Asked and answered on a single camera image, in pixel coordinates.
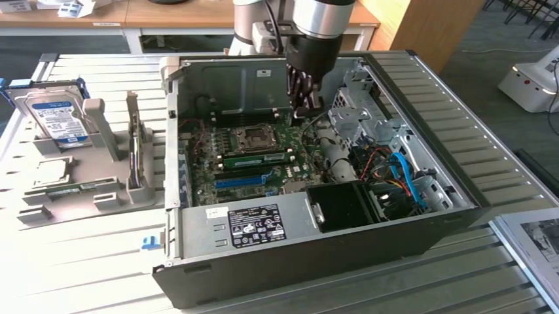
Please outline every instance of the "white sticker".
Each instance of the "white sticker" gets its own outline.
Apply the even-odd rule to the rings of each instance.
[[[256,77],[271,77],[272,76],[272,70],[257,70],[256,71]]]
[[[65,194],[73,194],[73,193],[80,193],[80,189],[79,188],[68,188],[67,190],[60,190],[60,191],[47,193],[47,195],[48,196],[56,196],[56,195],[65,195]]]
[[[265,155],[264,160],[268,162],[271,160],[283,160],[285,154]]]
[[[227,206],[225,207],[208,208],[207,209],[207,219],[227,217],[228,212],[229,212],[229,208]]]
[[[95,185],[96,185],[97,183],[89,183],[89,184],[80,184],[80,188],[83,189],[83,190],[91,190],[91,189],[93,189],[95,188]]]
[[[93,26],[120,26],[120,23],[93,23]]]
[[[69,101],[34,103],[32,108],[53,140],[60,143],[75,143],[87,139],[81,120],[72,116],[75,108]]]

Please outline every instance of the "blue latch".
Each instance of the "blue latch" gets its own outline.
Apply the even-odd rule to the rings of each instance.
[[[143,244],[141,244],[141,249],[143,250],[155,250],[155,249],[160,249],[160,242],[159,242],[159,238],[153,235],[149,235],[148,237],[143,238]]]

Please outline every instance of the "barcode sticker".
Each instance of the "barcode sticker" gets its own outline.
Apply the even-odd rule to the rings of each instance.
[[[93,26],[120,26],[120,23],[93,23]]]

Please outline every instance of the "warning label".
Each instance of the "warning label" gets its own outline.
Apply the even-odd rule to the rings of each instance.
[[[279,213],[277,204],[228,212],[231,240],[237,249],[287,239]]]

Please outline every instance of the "black cable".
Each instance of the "black cable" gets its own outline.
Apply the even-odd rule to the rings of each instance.
[[[555,129],[555,127],[551,124],[551,108],[552,108],[552,104],[555,103],[555,100],[557,99],[557,93],[559,93],[557,73],[555,72],[555,70],[557,69],[559,61],[557,60],[553,60],[553,61],[555,61],[555,65],[552,66],[552,76],[555,78],[555,95],[552,96],[549,109],[547,110],[547,124],[549,125],[552,132],[559,136],[559,131]]]
[[[304,145],[304,143],[303,143],[303,137],[304,137],[304,133],[305,133],[305,131],[308,130],[308,128],[311,127],[311,125],[313,125],[313,123],[316,123],[316,121],[319,121],[319,119],[325,115],[328,113],[328,110],[325,110],[323,113],[320,113],[312,120],[311,120],[311,122],[307,124],[307,126],[303,128],[303,131],[300,132],[300,145],[303,146],[303,150],[304,150],[304,153],[307,154],[307,156],[308,156],[308,159],[309,159],[309,164],[311,164],[311,166],[316,169],[316,166],[315,166],[315,160],[312,160],[312,156],[311,156],[311,153],[308,153],[308,150],[307,150],[307,147],[305,147],[305,145]]]
[[[272,12],[272,7],[269,6],[269,2],[268,0],[264,1],[265,4],[265,10],[268,11],[268,17],[269,20],[272,21],[272,27],[273,27],[273,32],[275,32],[275,36],[276,36],[276,47],[277,47],[277,54],[283,54],[283,43],[281,43],[281,36],[280,36],[280,26],[277,25],[277,21],[276,18],[273,16],[273,12]]]

